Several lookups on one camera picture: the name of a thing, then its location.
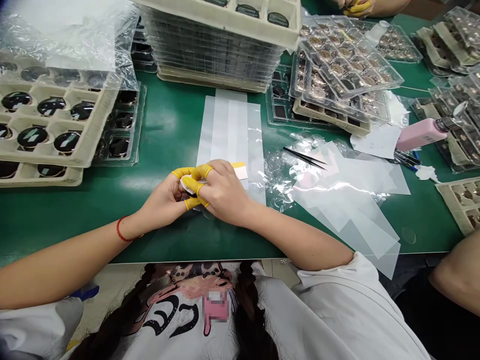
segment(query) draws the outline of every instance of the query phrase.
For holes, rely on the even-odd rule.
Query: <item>tweezers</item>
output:
[[[320,168],[322,170],[327,170],[327,169],[321,167],[320,165],[318,165],[317,163],[314,163],[314,162],[318,162],[318,163],[321,163],[321,164],[328,165],[326,162],[323,162],[323,161],[317,160],[316,158],[313,158],[311,156],[304,155],[302,153],[296,152],[295,150],[291,150],[291,149],[289,149],[285,146],[283,147],[283,150],[295,155],[297,158],[299,158],[300,160],[303,160],[307,164],[310,164],[310,165],[315,166],[317,168]]]

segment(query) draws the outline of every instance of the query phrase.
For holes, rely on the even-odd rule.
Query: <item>green workbench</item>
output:
[[[320,13],[315,9],[310,9],[310,12]],[[405,15],[395,17],[393,23],[402,25],[407,33],[425,24],[423,20]],[[282,58],[282,62],[288,60],[287,56]],[[410,98],[428,96],[425,90],[432,87],[429,82],[431,76],[423,63],[396,63],[394,66],[405,79],[404,87],[394,90],[394,93]],[[170,171],[196,164],[205,96],[214,96],[215,89],[163,82],[154,74],[138,73],[137,77],[148,86],[139,163],[133,167],[85,169],[83,183],[77,187],[1,189],[0,267],[131,214],[142,206],[154,187]],[[267,147],[280,149],[291,144],[290,133],[301,131],[293,127],[268,125],[264,94],[248,94],[248,101],[261,106],[264,153]],[[349,138],[345,132],[324,132],[321,135],[327,140],[340,138],[348,141]],[[442,182],[480,176],[480,171],[453,175],[434,145],[426,146],[419,156],[425,165],[437,169]],[[462,234],[434,183],[418,180],[406,168],[403,168],[403,173],[411,196],[392,195],[381,205],[381,210],[400,236],[400,251],[431,253],[451,250],[462,239]],[[270,196],[267,193],[267,204]],[[331,234],[299,205],[288,209],[285,214]],[[191,211],[172,225],[146,234],[113,262],[283,256],[275,246],[255,233]]]

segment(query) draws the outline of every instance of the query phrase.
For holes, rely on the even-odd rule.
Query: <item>plastic sheet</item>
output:
[[[130,56],[138,19],[126,0],[7,1],[0,13],[0,83],[138,91]]]

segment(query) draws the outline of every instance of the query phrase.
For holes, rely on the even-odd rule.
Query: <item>glove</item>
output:
[[[205,164],[198,167],[179,167],[178,169],[172,171],[172,173],[176,175],[178,180],[180,180],[185,175],[191,175],[191,177],[184,177],[182,181],[190,190],[195,192],[197,197],[190,196],[190,198],[184,200],[187,210],[196,208],[199,205],[203,205],[204,207],[207,207],[209,205],[208,201],[199,196],[199,190],[205,184],[199,183],[197,180],[200,180],[202,177],[206,179],[211,169],[212,167],[210,165]]]

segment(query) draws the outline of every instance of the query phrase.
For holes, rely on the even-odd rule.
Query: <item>hand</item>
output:
[[[206,179],[206,184],[197,182]],[[220,220],[245,227],[256,203],[249,198],[232,165],[225,160],[212,160],[198,166],[184,184],[204,200],[206,209]]]
[[[157,185],[141,209],[125,218],[126,222],[141,229],[144,234],[173,223],[182,214],[200,205],[198,199],[188,196],[179,181],[183,175],[191,174],[193,170],[194,167],[182,167],[172,171]]]
[[[374,9],[376,0],[354,0],[352,2],[352,7],[343,12],[343,15],[355,17],[355,18],[366,18]]]

